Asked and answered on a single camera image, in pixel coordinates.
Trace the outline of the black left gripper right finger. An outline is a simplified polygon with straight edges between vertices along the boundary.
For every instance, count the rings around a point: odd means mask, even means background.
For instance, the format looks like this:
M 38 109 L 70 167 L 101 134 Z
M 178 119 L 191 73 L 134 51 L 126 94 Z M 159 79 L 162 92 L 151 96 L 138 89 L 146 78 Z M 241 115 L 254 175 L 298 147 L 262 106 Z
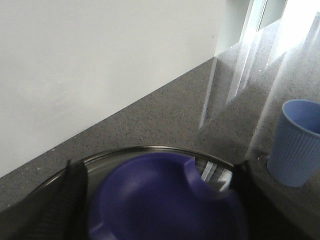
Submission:
M 255 183 L 248 161 L 232 169 L 230 187 L 238 194 L 246 212 L 250 240 L 310 240 Z

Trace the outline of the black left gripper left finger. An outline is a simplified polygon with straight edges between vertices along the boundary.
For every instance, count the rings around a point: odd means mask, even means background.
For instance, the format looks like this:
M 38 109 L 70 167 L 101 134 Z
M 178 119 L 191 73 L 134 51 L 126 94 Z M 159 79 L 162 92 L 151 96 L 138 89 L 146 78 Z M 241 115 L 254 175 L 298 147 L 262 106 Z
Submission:
M 56 182 L 39 188 L 0 214 L 2 240 L 73 240 L 83 218 L 88 171 L 82 161 L 68 163 Z

